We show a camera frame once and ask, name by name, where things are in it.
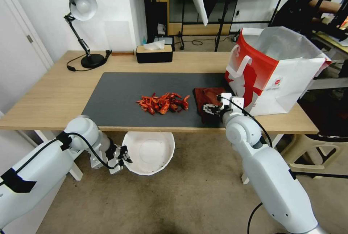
door frame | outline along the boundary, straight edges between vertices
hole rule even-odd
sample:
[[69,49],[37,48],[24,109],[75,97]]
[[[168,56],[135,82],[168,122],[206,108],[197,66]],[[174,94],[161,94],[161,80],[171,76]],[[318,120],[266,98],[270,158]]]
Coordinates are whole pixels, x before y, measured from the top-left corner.
[[44,44],[42,43],[39,35],[35,31],[32,23],[30,22],[28,16],[26,15],[23,7],[19,3],[18,0],[5,0],[7,3],[9,9],[13,13],[15,19],[19,23],[20,27],[22,28],[24,34],[29,35],[32,38],[31,45],[33,46],[34,50],[36,51],[39,59],[41,60],[42,64],[45,66],[47,70],[49,70],[53,65],[54,62],[50,55],[48,54]]

lamp shade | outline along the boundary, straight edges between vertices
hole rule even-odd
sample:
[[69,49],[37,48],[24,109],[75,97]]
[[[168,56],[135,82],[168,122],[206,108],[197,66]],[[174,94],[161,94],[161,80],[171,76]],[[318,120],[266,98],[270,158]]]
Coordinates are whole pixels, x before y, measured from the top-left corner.
[[96,0],[69,0],[69,8],[75,19],[87,21],[97,12],[98,4]]

gray desk mat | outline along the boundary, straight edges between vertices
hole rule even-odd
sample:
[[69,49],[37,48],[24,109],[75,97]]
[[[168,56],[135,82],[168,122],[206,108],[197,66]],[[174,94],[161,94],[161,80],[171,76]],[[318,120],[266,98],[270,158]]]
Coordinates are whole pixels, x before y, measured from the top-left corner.
[[[202,123],[193,94],[199,87],[231,91],[222,73],[104,73],[82,114],[98,126],[222,127],[219,119]],[[136,103],[142,95],[161,96],[166,92],[182,97],[190,94],[188,110],[151,115]]]

tissue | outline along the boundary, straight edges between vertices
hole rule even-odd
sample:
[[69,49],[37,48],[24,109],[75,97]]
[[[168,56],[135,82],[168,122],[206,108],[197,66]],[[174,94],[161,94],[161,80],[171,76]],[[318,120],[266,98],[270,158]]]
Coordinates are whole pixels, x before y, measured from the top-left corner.
[[159,50],[164,48],[164,40],[158,42],[152,42],[149,44],[144,44],[144,49],[146,50]]

dark red cloth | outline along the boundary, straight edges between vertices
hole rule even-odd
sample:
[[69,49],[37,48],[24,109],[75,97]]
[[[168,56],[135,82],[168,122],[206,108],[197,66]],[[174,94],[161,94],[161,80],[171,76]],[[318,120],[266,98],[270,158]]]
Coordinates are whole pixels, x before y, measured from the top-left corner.
[[224,87],[217,88],[195,88],[194,94],[197,104],[197,110],[199,115],[202,117],[202,122],[206,122],[210,119],[216,119],[218,115],[211,115],[203,111],[203,105],[207,103],[221,105],[221,103],[216,99],[216,96],[225,93]]

